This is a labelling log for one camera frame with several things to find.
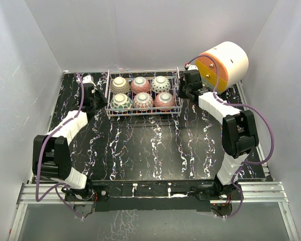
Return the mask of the red lattice blue-inside bowl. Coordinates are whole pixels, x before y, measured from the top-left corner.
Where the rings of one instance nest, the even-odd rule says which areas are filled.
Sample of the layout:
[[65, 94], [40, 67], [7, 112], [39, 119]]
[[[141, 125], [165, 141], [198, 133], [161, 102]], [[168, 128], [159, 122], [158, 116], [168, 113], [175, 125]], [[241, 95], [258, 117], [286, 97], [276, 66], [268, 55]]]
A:
[[154, 100], [149, 93], [141, 92], [135, 95], [132, 104], [134, 108], [143, 108], [148, 110], [154, 106]]

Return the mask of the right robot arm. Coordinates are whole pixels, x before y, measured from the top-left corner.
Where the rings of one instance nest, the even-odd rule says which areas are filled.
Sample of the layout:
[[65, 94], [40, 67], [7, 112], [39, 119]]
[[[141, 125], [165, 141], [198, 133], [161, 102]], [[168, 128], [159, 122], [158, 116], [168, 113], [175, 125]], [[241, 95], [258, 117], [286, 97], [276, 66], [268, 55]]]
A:
[[248, 154], [258, 143], [254, 114], [227, 105], [216, 93], [203, 87], [198, 70], [186, 70], [180, 77], [179, 97], [186, 98], [208, 112], [222, 125], [222, 165], [214, 178], [212, 193], [227, 198], [233, 190], [238, 173]]

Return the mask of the white diamond pattern bowl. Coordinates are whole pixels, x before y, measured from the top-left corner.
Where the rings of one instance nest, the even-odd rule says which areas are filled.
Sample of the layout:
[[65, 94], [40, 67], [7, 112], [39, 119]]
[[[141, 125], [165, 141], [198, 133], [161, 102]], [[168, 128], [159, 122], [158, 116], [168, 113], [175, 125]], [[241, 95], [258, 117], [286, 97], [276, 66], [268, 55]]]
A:
[[151, 82], [152, 91], [156, 94], [169, 92], [171, 84], [164, 76], [157, 76]]

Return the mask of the white wire dish rack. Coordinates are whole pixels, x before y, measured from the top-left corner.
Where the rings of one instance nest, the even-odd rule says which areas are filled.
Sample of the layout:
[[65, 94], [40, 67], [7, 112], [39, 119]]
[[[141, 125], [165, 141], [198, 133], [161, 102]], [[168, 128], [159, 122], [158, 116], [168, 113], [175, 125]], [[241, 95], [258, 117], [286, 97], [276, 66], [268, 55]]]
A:
[[137, 115], [180, 116], [180, 70], [146, 70], [107, 73], [105, 111], [108, 118]]

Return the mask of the aluminium rail frame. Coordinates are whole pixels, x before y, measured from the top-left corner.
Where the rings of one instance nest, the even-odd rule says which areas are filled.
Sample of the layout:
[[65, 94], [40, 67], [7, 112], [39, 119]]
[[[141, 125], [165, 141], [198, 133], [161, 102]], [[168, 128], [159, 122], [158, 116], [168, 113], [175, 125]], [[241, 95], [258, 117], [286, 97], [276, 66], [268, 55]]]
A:
[[224, 152], [221, 125], [192, 102], [171, 112], [96, 111], [70, 144], [88, 176], [80, 200], [41, 177], [24, 184], [10, 240], [299, 240], [281, 182], [260, 148], [231, 200], [209, 196]]

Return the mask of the green leaf bowl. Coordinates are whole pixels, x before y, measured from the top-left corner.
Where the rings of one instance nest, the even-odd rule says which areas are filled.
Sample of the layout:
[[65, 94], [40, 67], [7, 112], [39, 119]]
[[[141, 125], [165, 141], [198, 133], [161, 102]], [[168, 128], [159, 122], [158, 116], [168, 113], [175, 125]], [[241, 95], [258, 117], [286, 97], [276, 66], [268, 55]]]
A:
[[117, 113], [126, 112], [132, 108], [132, 100], [126, 94], [116, 94], [110, 101], [110, 108]]

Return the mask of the pink floral bowl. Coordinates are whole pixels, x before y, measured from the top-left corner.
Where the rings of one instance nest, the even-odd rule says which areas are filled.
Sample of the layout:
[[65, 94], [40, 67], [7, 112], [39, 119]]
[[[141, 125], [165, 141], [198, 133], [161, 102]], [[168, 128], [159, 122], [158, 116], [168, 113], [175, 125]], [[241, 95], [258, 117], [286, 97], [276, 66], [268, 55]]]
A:
[[130, 89], [134, 94], [149, 92], [151, 89], [150, 82], [144, 77], [136, 77], [130, 84]]

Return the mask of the red dotted pink bowl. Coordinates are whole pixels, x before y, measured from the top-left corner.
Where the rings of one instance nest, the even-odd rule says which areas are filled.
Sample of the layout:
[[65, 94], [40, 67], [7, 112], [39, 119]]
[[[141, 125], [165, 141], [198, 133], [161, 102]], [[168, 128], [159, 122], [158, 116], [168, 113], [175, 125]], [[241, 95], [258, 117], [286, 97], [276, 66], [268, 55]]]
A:
[[175, 106], [175, 99], [172, 94], [162, 92], [156, 95], [154, 105], [155, 107], [166, 107], [160, 111], [169, 111]]

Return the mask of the round drawer cabinet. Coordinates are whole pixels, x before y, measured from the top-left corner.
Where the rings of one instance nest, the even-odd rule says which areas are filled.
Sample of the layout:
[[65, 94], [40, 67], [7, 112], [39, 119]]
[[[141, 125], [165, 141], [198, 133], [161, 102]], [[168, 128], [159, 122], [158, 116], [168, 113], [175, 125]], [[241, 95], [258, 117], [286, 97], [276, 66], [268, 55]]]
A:
[[247, 73], [248, 56], [233, 42], [222, 42], [200, 55], [195, 65], [201, 77], [210, 87], [217, 87], [219, 93], [239, 82]]

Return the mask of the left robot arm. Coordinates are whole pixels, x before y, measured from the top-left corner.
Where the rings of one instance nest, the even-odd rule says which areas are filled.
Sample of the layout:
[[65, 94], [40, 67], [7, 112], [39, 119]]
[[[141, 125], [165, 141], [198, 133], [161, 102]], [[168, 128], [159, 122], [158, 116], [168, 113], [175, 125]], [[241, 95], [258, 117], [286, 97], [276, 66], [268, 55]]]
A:
[[42, 176], [66, 186], [64, 193], [89, 200], [94, 192], [91, 180], [72, 166], [69, 145], [107, 100], [92, 81], [81, 84], [80, 91], [78, 108], [69, 111], [52, 131], [34, 138], [32, 171], [37, 191]]

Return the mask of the black base frame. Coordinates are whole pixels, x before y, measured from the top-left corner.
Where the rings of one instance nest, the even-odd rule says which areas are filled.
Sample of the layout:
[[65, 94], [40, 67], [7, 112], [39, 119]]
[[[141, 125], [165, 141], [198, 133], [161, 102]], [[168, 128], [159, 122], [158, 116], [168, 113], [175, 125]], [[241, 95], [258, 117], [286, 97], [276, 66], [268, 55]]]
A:
[[92, 195], [82, 199], [65, 194], [67, 201], [92, 202], [96, 212], [116, 210], [195, 210], [209, 212], [213, 204], [239, 201], [240, 184], [229, 195], [212, 193], [213, 180], [93, 181]]

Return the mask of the beige patterned bowl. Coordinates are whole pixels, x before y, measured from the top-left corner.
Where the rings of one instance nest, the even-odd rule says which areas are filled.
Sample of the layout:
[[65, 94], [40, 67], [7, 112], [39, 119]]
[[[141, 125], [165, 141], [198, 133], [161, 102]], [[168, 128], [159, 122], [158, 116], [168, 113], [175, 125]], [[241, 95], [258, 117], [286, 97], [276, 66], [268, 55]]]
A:
[[114, 95], [127, 94], [130, 91], [129, 81], [123, 77], [116, 77], [111, 82], [110, 90]]

